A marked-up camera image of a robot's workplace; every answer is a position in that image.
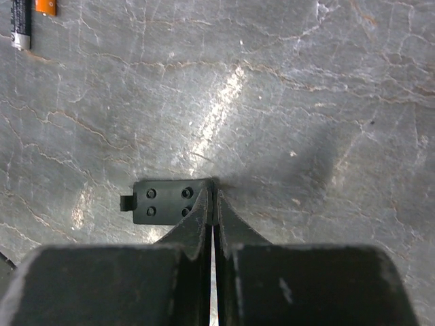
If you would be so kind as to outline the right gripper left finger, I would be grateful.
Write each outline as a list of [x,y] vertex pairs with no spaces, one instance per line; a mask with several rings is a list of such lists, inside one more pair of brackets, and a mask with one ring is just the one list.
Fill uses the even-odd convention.
[[154,244],[53,245],[17,267],[2,325],[208,325],[212,195]]

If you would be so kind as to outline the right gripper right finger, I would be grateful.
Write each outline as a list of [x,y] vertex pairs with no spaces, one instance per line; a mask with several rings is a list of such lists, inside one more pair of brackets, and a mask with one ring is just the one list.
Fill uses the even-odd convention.
[[364,244],[273,244],[213,199],[220,325],[416,325],[388,255]]

